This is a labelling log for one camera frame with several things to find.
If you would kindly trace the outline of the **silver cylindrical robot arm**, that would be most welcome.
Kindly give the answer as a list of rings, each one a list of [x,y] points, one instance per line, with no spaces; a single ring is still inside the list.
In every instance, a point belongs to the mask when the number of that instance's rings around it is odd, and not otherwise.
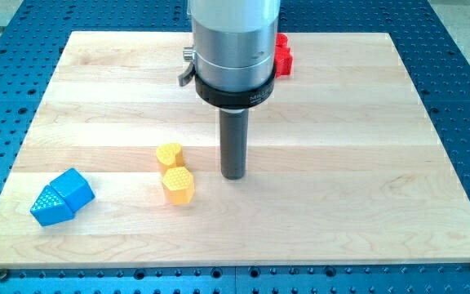
[[[273,93],[278,0],[189,0],[193,45],[183,50],[198,96],[219,110],[220,165],[229,180],[246,173],[249,110]]]

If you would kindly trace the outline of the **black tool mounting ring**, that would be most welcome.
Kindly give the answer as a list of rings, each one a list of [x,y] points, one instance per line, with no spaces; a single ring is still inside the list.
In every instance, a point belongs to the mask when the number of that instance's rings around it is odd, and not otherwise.
[[[265,102],[273,93],[276,70],[273,69],[269,78],[259,87],[240,92],[221,91],[206,84],[195,74],[197,94],[209,105],[221,109],[249,109]]]

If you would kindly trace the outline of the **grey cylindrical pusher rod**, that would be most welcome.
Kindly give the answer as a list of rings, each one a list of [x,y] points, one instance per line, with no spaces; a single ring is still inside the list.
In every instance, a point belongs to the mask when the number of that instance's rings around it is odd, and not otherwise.
[[[221,173],[229,180],[239,180],[246,173],[248,118],[248,109],[219,112]]]

